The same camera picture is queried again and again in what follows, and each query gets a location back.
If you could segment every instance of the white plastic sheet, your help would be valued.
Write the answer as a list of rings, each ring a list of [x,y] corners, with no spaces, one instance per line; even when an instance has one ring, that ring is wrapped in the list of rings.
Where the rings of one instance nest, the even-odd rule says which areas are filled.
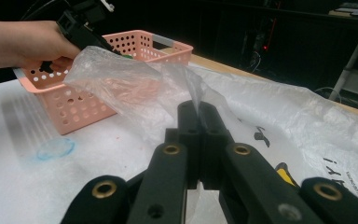
[[[64,82],[91,91],[131,120],[133,131],[150,144],[150,154],[163,142],[165,129],[176,127],[180,103],[204,101],[216,106],[236,142],[258,149],[272,167],[285,163],[298,184],[321,176],[358,196],[358,115],[305,88],[180,64],[138,62],[95,47],[76,57]],[[215,198],[215,192],[196,195],[199,204]],[[224,223],[215,206],[200,209],[215,214],[215,223]],[[187,222],[201,220],[196,213]]]

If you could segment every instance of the black device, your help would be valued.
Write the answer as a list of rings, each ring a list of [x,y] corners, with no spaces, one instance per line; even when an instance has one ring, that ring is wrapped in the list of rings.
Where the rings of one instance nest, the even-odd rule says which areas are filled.
[[[114,9],[112,5],[105,0],[67,0],[66,3],[71,9],[63,12],[62,16],[57,20],[57,24],[62,34],[71,43],[80,49],[84,49],[87,46],[96,46],[120,54],[101,35],[96,34],[91,27],[92,24],[105,19],[105,10],[102,5],[110,12]],[[51,62],[43,62],[40,70],[52,73],[53,70],[50,65]]]
[[[358,223],[358,198],[320,177],[301,188],[286,183],[252,146],[235,143],[213,105],[178,106],[178,128],[167,129],[146,170],[129,181],[103,175],[74,198],[62,224],[185,223],[186,191],[201,181],[219,190],[229,224]]]

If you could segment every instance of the finger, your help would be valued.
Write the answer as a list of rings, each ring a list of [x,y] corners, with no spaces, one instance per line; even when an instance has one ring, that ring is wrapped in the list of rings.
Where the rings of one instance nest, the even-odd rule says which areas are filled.
[[[68,66],[60,66],[55,63],[52,63],[50,68],[56,72],[64,72],[68,68]]]
[[[58,66],[69,66],[72,64],[74,60],[66,57],[60,57],[54,61],[52,61],[54,64],[57,64]]]

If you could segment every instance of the table surface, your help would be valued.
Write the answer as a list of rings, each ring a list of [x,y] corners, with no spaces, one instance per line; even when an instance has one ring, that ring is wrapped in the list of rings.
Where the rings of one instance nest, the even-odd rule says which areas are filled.
[[[255,77],[196,55],[191,62]],[[112,116],[59,135],[18,80],[0,83],[0,223],[59,223],[69,202],[92,178],[110,174],[128,180],[142,172],[153,148],[134,137],[130,125]],[[224,217],[222,212],[213,215],[193,223],[221,223],[216,219]]]

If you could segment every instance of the plastic basket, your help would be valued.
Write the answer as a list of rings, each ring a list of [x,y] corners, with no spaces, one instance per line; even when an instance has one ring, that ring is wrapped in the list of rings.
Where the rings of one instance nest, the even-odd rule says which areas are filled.
[[[144,62],[188,64],[192,47],[146,31],[135,30],[103,36],[123,55]],[[171,48],[171,53],[159,49]],[[92,93],[80,91],[62,83],[64,73],[15,69],[21,85],[33,93],[45,108],[58,133],[67,134],[116,112]]]

